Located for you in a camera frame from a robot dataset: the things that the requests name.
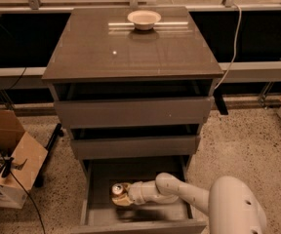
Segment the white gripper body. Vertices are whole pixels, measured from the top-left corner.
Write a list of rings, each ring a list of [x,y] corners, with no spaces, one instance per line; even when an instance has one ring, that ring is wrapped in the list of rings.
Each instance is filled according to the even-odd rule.
[[[141,182],[133,183],[129,188],[129,191],[128,191],[129,199],[135,205],[144,204],[144,199],[142,196],[141,188],[142,188]]]

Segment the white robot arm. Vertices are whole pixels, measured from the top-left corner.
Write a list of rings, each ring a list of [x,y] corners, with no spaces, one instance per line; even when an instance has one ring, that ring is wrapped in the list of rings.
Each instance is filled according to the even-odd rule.
[[[147,202],[172,204],[184,200],[209,218],[212,234],[263,234],[266,214],[250,187],[233,176],[221,176],[205,190],[168,173],[151,181],[119,182],[111,187],[117,206]]]

